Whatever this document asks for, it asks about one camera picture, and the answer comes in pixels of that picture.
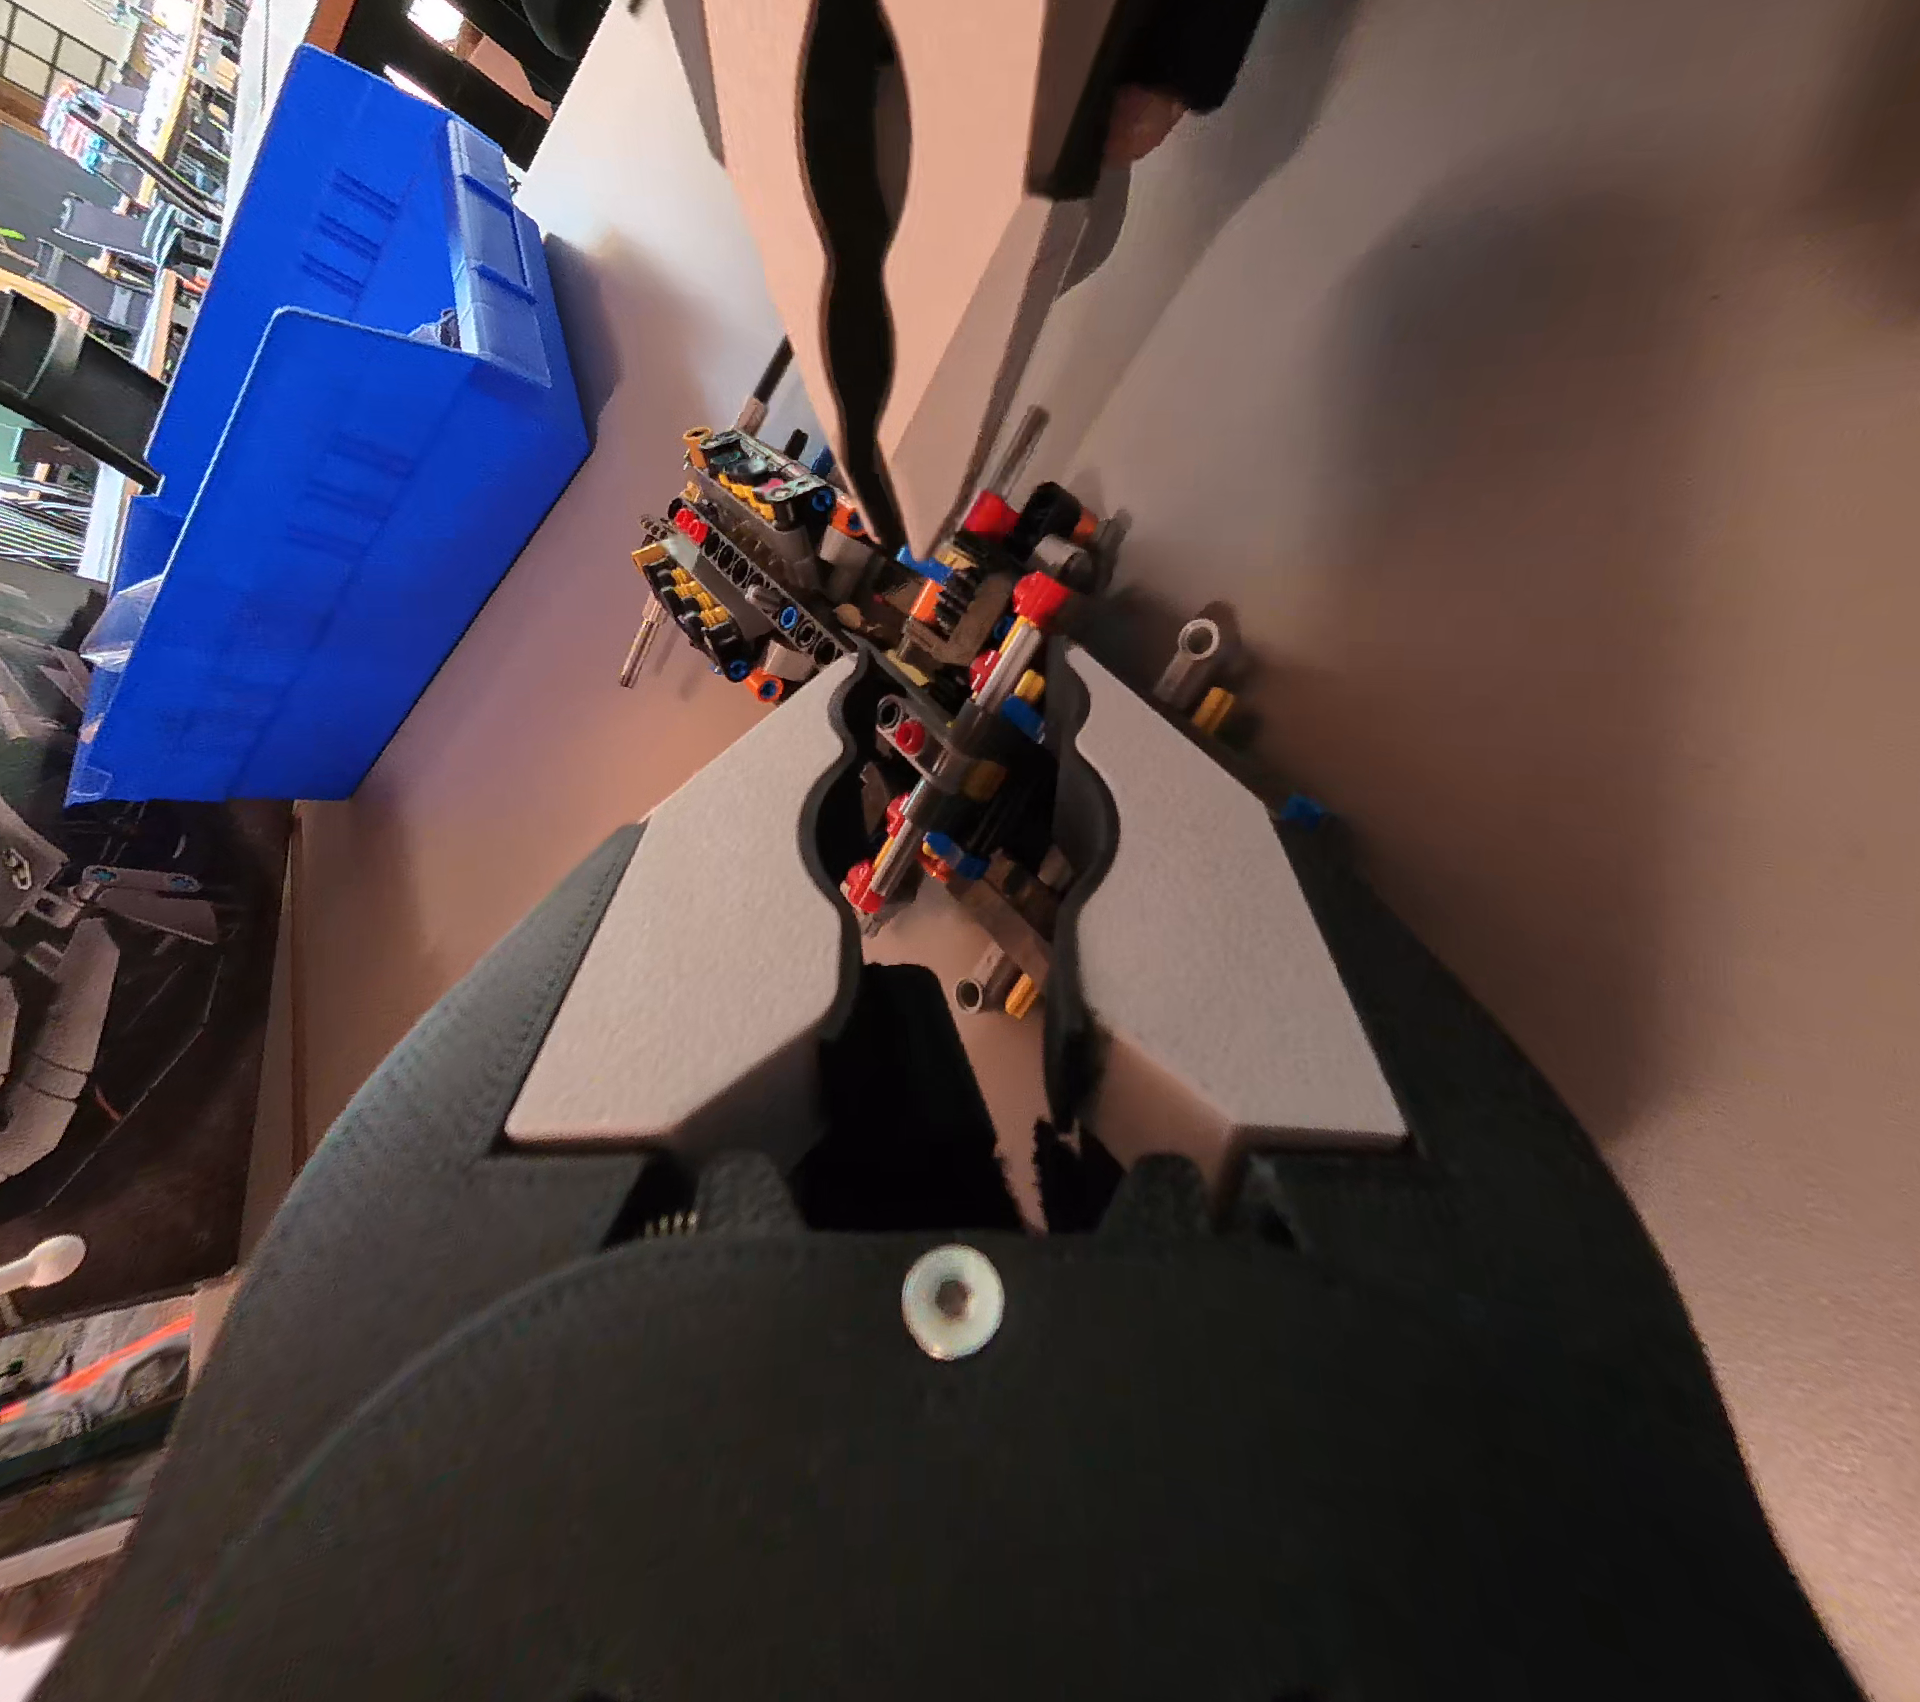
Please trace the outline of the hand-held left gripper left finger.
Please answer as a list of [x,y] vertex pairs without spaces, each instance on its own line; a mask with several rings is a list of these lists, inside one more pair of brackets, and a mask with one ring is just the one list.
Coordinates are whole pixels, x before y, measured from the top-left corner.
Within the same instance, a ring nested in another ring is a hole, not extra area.
[[852,762],[855,683],[856,658],[829,665],[652,810],[505,1138],[673,1157],[815,1146],[823,1040],[860,969],[815,839],[820,794]]

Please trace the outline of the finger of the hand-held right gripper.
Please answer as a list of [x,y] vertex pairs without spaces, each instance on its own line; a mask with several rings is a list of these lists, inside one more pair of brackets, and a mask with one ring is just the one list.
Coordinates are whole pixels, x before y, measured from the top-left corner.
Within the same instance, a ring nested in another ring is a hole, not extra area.
[[897,373],[885,265],[897,219],[880,0],[663,0],[685,78],[760,254],[840,475],[885,540],[904,539],[878,427]]
[[1129,0],[880,0],[909,119],[882,265],[880,473],[917,552],[947,539],[1085,243]]

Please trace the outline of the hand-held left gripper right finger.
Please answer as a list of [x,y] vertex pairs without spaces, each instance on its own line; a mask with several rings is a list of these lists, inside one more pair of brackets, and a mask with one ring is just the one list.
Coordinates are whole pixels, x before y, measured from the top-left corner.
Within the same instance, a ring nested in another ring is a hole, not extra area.
[[1080,645],[1051,658],[1069,888],[1045,1096],[1120,1168],[1381,1155],[1408,1120],[1270,809]]

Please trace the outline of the multicoloured lego technic model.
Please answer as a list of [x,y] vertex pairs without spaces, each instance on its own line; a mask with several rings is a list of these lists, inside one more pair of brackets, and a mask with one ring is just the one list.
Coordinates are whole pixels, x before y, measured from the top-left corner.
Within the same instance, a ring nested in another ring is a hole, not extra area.
[[[959,888],[993,939],[977,998],[1006,1017],[1046,992],[1071,883],[1055,834],[1051,660],[1109,580],[1120,523],[1058,484],[1014,509],[977,491],[929,559],[890,550],[832,455],[762,440],[792,360],[780,344],[732,429],[694,429],[685,484],[640,523],[646,603],[623,665],[634,684],[681,643],[762,710],[856,660],[842,701],[852,761],[820,794],[820,874],[856,935],[927,883]],[[1206,752],[1232,720],[1226,629],[1200,616],[1142,696]]]

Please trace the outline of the large blue plastic bin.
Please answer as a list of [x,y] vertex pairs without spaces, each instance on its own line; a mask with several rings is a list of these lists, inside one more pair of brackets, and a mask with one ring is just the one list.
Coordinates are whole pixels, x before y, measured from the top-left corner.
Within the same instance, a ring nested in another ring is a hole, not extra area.
[[355,797],[589,452],[503,151],[301,48],[129,506],[64,800]]

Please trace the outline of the black metal tube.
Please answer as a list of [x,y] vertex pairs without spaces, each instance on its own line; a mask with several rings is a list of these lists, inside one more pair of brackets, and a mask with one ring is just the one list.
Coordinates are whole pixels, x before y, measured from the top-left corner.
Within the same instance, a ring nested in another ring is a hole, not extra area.
[[3,295],[3,403],[36,431],[93,457],[142,492],[168,390],[155,374],[34,299]]

